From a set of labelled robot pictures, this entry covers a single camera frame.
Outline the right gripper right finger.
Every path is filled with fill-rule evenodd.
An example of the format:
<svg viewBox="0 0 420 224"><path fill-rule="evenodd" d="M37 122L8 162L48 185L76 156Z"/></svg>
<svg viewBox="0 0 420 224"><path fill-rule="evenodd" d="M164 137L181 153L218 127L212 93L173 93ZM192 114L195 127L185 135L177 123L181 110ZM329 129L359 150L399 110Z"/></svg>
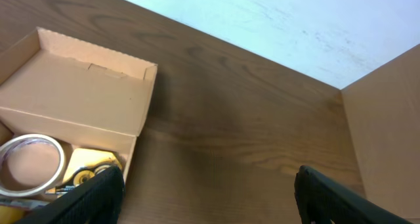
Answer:
<svg viewBox="0 0 420 224"><path fill-rule="evenodd" d="M310 166L299 168L294 188L302 224L411 224Z"/></svg>

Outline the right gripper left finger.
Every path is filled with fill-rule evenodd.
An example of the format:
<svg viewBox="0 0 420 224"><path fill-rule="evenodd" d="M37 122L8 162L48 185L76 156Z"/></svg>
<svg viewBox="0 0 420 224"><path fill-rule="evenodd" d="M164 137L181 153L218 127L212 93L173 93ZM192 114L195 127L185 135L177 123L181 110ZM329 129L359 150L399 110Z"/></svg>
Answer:
<svg viewBox="0 0 420 224"><path fill-rule="evenodd" d="M116 224L124 196L122 172L112 166L17 224Z"/></svg>

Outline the blue white marker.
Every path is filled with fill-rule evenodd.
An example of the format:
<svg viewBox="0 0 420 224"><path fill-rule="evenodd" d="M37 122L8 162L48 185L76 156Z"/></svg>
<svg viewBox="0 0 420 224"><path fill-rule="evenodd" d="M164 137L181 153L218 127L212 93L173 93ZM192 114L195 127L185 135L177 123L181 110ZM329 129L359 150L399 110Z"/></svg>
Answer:
<svg viewBox="0 0 420 224"><path fill-rule="evenodd" d="M25 211L35 210L48 205L49 202L41 200L30 200L30 199L12 199L7 197L1 197L1 205L11 208L18 208Z"/></svg>

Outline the small yellow tape roll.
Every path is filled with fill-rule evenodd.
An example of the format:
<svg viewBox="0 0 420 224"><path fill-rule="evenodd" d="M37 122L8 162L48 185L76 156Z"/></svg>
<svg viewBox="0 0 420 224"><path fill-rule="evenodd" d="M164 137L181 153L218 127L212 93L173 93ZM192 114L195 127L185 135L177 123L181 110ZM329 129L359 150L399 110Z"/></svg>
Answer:
<svg viewBox="0 0 420 224"><path fill-rule="evenodd" d="M13 224L25 216L25 210L0 206L0 224Z"/></svg>

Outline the large white tape roll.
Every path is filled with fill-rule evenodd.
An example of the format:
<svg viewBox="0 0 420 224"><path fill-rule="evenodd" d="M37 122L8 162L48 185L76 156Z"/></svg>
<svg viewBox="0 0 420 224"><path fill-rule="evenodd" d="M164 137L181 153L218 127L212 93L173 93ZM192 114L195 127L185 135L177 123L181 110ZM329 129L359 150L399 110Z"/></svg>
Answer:
<svg viewBox="0 0 420 224"><path fill-rule="evenodd" d="M1 146L1 164L3 164L3 160L5 160L11 154L11 152L16 150L20 145L28 146L28 145L32 145L33 143L37 144L40 142L53 147L58 153L58 165L52 177L37 187L34 187L32 189L22 190L22 191L9 190L1 185L1 195L9 196L9 197L19 197L19 198L27 197L27 196L35 196L35 195L41 194L42 192L44 192L45 190L49 188L52 188L60 180L64 171L64 165L66 163L66 155L60 143L57 142L52 137L49 137L46 135L27 134L27 135L21 135L19 137L15 137L7 141L5 144Z"/></svg>

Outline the cardboard box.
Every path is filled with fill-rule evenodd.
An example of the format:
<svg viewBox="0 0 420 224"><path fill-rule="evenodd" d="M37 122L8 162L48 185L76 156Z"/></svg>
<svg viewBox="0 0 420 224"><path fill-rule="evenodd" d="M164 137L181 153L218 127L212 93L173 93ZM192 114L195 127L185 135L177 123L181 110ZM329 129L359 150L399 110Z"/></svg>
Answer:
<svg viewBox="0 0 420 224"><path fill-rule="evenodd" d="M37 28L1 55L1 146L27 134L59 142L66 163L53 187L62 184L75 149L112 152L125 183L156 74L152 62ZM1 164L1 185L32 189L49 180L57 165L53 147L20 145ZM51 203L63 195L1 197Z"/></svg>

